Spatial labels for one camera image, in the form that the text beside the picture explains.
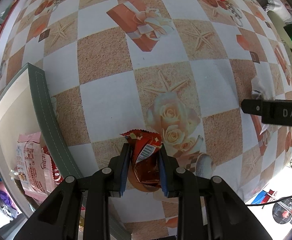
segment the screw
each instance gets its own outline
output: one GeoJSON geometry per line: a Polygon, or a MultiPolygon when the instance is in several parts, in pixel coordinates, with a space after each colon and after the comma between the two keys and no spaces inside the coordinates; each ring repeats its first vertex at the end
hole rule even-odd
{"type": "Polygon", "coordinates": [[[103,168],[103,169],[102,169],[102,172],[103,172],[104,174],[109,174],[109,173],[111,173],[111,168],[108,168],[108,167],[103,168]]]}
{"type": "Polygon", "coordinates": [[[74,178],[73,176],[68,176],[68,177],[65,179],[65,181],[66,181],[67,183],[72,183],[74,180],[75,180],[75,178],[74,178]]]}
{"type": "Polygon", "coordinates": [[[214,176],[213,177],[213,182],[220,183],[220,182],[222,182],[222,178],[221,177],[218,177],[218,176],[214,176]]]}
{"type": "Polygon", "coordinates": [[[176,172],[177,173],[185,173],[185,169],[184,168],[182,168],[182,167],[178,167],[177,169],[176,169],[176,172]]]}

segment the barcode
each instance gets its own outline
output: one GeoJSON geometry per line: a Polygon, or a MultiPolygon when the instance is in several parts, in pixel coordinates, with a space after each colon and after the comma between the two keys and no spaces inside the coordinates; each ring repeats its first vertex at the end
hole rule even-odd
{"type": "Polygon", "coordinates": [[[155,149],[156,149],[155,146],[146,144],[146,146],[143,148],[143,150],[139,154],[136,163],[141,162],[144,159],[147,159],[150,155],[154,153],[155,149]]]}

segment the checkered tablecloth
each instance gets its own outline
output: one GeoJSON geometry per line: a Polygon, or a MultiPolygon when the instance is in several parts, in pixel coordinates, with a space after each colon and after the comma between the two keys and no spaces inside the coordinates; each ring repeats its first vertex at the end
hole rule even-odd
{"type": "MultiPolygon", "coordinates": [[[[25,63],[44,69],[63,137],[85,176],[120,153],[119,134],[131,129],[161,133],[180,166],[221,176],[245,201],[289,161],[292,128],[261,133],[261,120],[240,108],[256,76],[267,98],[292,99],[287,53],[255,0],[50,1],[28,0],[20,12],[0,93],[25,63]],[[124,4],[144,5],[127,14],[153,31],[125,33],[126,23],[107,14],[124,4]]],[[[134,240],[176,234],[178,204],[160,191],[128,181],[124,196],[110,202],[134,240]]]]}

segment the cable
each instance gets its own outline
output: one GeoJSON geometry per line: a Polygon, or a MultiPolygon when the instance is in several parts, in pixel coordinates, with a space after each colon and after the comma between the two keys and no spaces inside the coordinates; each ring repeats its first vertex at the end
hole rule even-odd
{"type": "Polygon", "coordinates": [[[280,198],[278,200],[267,202],[267,203],[264,203],[264,204],[249,204],[249,205],[246,205],[246,206],[248,206],[248,207],[264,206],[264,205],[274,204],[274,203],[277,203],[277,202],[280,202],[282,200],[286,200],[286,199],[289,199],[289,198],[292,198],[292,196],[282,197],[282,198],[280,198]]]}

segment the black clamp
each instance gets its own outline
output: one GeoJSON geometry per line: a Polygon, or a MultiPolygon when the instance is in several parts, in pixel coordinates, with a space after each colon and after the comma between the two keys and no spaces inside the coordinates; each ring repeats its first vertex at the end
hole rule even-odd
{"type": "Polygon", "coordinates": [[[241,108],[245,114],[260,115],[262,123],[292,126],[292,100],[244,99],[241,108]]]}
{"type": "MultiPolygon", "coordinates": [[[[132,149],[125,143],[108,167],[92,176],[68,176],[46,198],[14,240],[76,240],[83,193],[88,191],[84,240],[109,240],[108,197],[121,197],[127,181],[132,149]]],[[[178,240],[271,240],[257,218],[228,184],[218,176],[196,177],[179,167],[162,146],[158,152],[161,187],[168,198],[178,197],[178,240]],[[203,223],[200,197],[205,200],[203,223]]]]}

